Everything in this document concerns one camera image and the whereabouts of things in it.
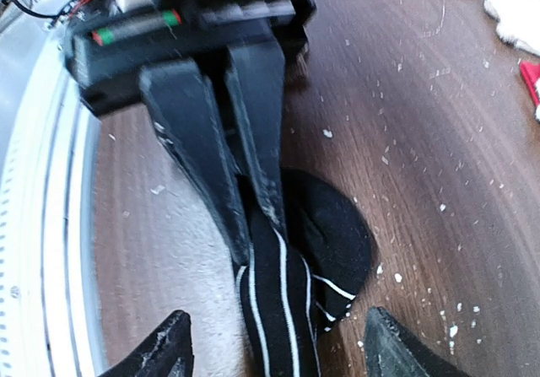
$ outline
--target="white speck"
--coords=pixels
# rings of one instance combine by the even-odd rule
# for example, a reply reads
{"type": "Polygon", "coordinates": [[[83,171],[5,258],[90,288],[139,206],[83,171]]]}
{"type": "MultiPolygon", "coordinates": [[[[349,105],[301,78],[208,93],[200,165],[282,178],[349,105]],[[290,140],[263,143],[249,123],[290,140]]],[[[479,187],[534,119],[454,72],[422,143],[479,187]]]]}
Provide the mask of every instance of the white speck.
{"type": "Polygon", "coordinates": [[[450,338],[453,338],[455,335],[457,335],[457,325],[452,325],[450,327],[450,338]]]}
{"type": "Polygon", "coordinates": [[[163,190],[165,190],[165,186],[163,185],[158,185],[155,189],[150,189],[152,194],[155,194],[156,196],[158,196],[163,190]]]}

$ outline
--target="wire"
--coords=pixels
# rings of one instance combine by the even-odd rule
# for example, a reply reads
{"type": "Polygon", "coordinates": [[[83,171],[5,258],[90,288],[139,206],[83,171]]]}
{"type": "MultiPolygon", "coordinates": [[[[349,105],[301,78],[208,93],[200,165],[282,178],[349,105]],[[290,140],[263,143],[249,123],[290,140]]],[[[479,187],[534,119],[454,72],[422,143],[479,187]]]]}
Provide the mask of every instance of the wire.
{"type": "Polygon", "coordinates": [[[77,4],[75,4],[75,6],[71,9],[68,18],[72,18],[81,7],[90,2],[92,2],[92,0],[79,0],[77,4]]]}
{"type": "Polygon", "coordinates": [[[54,19],[54,20],[58,20],[60,19],[62,16],[66,15],[66,14],[69,14],[71,12],[71,10],[73,9],[73,7],[71,6],[71,4],[75,1],[75,0],[70,0],[68,3],[66,3],[66,5],[56,14],[43,14],[43,13],[37,13],[35,12],[34,10],[31,10],[29,8],[27,8],[26,6],[24,6],[19,0],[11,0],[13,2],[13,4],[15,6],[17,6],[20,10],[22,10],[24,13],[26,14],[29,14],[30,16],[32,17],[36,17],[38,19],[54,19]]]}

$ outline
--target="brown wood grain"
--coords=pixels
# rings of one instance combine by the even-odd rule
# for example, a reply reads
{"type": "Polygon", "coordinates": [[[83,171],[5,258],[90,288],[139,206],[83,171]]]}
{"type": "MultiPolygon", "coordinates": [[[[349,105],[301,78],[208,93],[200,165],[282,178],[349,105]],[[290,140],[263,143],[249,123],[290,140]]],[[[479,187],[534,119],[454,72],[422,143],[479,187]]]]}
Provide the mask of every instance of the brown wood grain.
{"type": "MultiPolygon", "coordinates": [[[[323,375],[365,375],[357,342],[372,305],[471,375],[538,375],[540,127],[517,66],[533,58],[499,42],[483,0],[316,1],[310,84],[288,95],[283,163],[356,198],[377,238],[366,289],[321,339],[323,375]]],[[[111,362],[187,305],[202,324],[197,375],[245,375],[226,248],[142,108],[104,120],[96,187],[111,362]]]]}

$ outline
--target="battery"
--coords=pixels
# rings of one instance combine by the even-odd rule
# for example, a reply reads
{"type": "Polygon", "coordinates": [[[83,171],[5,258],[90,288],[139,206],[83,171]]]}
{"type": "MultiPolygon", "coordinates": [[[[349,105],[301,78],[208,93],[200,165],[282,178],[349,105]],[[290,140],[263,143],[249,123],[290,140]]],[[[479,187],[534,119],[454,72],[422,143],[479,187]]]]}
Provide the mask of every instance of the battery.
{"type": "Polygon", "coordinates": [[[149,33],[181,24],[180,15],[175,10],[131,17],[92,31],[92,38],[100,46],[108,46],[119,40],[126,40],[136,35],[149,33]]]}

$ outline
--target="white stripe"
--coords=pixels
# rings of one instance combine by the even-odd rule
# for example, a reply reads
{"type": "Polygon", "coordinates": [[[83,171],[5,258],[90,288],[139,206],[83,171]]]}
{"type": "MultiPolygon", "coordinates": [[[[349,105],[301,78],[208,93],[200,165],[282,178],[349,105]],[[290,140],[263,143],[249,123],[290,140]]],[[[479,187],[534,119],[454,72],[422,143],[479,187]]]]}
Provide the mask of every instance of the white stripe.
{"type": "Polygon", "coordinates": [[[236,291],[238,292],[238,295],[240,296],[240,283],[242,282],[242,276],[244,276],[244,272],[246,271],[246,267],[242,266],[238,273],[236,273],[236,291]]]}
{"type": "Polygon", "coordinates": [[[317,280],[320,280],[322,281],[323,283],[325,283],[329,288],[331,288],[332,290],[334,290],[336,293],[338,293],[339,295],[342,295],[343,297],[345,297],[346,299],[354,299],[356,296],[355,295],[352,295],[351,293],[347,293],[345,290],[343,290],[342,288],[338,287],[336,284],[334,284],[333,282],[331,282],[330,280],[328,280],[327,278],[324,278],[324,277],[321,277],[321,276],[317,276],[316,274],[313,275],[313,278],[316,278],[317,280]]]}
{"type": "Polygon", "coordinates": [[[322,308],[322,305],[320,305],[318,302],[316,302],[315,305],[317,306],[317,308],[318,308],[319,310],[322,311],[322,313],[325,315],[325,317],[326,317],[330,322],[334,322],[334,321],[336,320],[336,318],[333,317],[333,316],[331,316],[330,314],[328,314],[327,311],[326,311],[324,308],[322,308]]]}
{"type": "Polygon", "coordinates": [[[289,330],[290,352],[293,359],[293,377],[300,377],[300,355],[298,353],[298,343],[296,341],[296,330],[294,329],[293,316],[290,312],[289,295],[287,294],[287,246],[281,235],[274,230],[279,239],[279,281],[281,285],[281,300],[283,302],[283,312],[289,330]]]}
{"type": "Polygon", "coordinates": [[[268,359],[267,337],[262,326],[261,313],[257,307],[257,295],[255,293],[255,258],[253,254],[253,246],[250,248],[250,272],[249,272],[249,295],[251,312],[255,321],[256,331],[261,342],[262,366],[264,368],[264,377],[272,377],[270,375],[270,360],[268,359]]]}
{"type": "Polygon", "coordinates": [[[307,276],[307,287],[305,288],[305,317],[307,318],[307,325],[310,328],[311,344],[313,345],[313,353],[317,361],[317,375],[321,375],[321,365],[319,363],[319,353],[317,353],[317,345],[315,343],[315,336],[313,334],[313,326],[311,326],[311,272],[307,266],[304,258],[302,258],[305,267],[305,275],[307,276]]]}

